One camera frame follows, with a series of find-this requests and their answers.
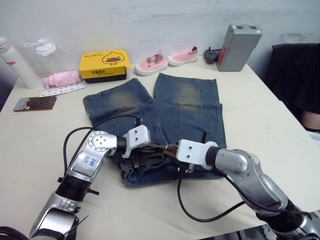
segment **denim shorts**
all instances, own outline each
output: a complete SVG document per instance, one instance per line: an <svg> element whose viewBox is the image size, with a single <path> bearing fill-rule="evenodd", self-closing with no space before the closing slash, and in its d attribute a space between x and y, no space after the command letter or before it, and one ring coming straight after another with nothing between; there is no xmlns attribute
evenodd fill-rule
<svg viewBox="0 0 320 240"><path fill-rule="evenodd" d="M92 125L120 115L135 115L150 131L151 142L159 145L176 144L181 139L201 142L208 132L207 141L226 148L222 104L219 102L216 80L183 78L160 73L151 97L138 79L88 95L83 99L85 111ZM119 117L99 125L99 129L123 136L135 126L135 119ZM125 166L120 156L109 156L121 170L126 183L134 186L153 185L176 180L180 173L179 161L166 158L157 164L139 167ZM215 179L219 176L196 165L187 178Z"/></svg>

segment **white sole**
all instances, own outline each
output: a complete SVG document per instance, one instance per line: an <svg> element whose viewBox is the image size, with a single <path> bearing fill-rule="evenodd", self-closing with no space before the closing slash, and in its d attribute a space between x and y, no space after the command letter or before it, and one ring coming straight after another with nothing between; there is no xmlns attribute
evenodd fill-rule
<svg viewBox="0 0 320 240"><path fill-rule="evenodd" d="M153 69L153 70L143 70L139 67L139 65L135 65L134 70L137 74L143 75L143 76L150 76L152 74L155 74L157 72L160 72L162 70L165 70L168 67L168 62L166 62L163 66Z"/></svg>
<svg viewBox="0 0 320 240"><path fill-rule="evenodd" d="M178 66L181 66L183 64L190 64L190 63L194 63L196 61L198 61L198 57L199 56L196 56L195 58L192 58L192 59L189 59L189 60L185 60L185 61L175 61L171 58L171 56L168 56L167 60L168 60L168 63L172 66L175 66L175 67L178 67Z"/></svg>

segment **white water bottle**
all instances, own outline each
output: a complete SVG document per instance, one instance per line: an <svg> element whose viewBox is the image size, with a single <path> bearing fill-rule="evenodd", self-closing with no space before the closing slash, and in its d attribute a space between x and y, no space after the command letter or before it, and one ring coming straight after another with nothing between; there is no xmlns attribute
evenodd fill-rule
<svg viewBox="0 0 320 240"><path fill-rule="evenodd" d="M40 85L41 79L26 63L15 47L8 42L8 39L3 36L0 36L0 57L3 58L6 64L12 68L29 89Z"/></svg>

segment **gray battery box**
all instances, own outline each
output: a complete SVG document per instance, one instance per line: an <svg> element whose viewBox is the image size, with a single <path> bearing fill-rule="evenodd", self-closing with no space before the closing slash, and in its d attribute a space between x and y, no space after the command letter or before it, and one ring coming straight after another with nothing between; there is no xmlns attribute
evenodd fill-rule
<svg viewBox="0 0 320 240"><path fill-rule="evenodd" d="M262 30L257 25L229 25L216 66L221 72L241 71L257 46Z"/></svg>

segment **child's sneaker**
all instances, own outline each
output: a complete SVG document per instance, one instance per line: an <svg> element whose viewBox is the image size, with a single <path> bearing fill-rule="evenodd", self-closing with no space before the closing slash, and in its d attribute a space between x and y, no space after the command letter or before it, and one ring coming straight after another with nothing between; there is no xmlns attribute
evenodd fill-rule
<svg viewBox="0 0 320 240"><path fill-rule="evenodd" d="M149 76L168 67L165 56L159 51L157 54L148 57L145 61L135 65L134 70L137 74Z"/></svg>
<svg viewBox="0 0 320 240"><path fill-rule="evenodd" d="M168 63L172 66L194 63L198 60L198 48L193 46L191 51L168 56Z"/></svg>

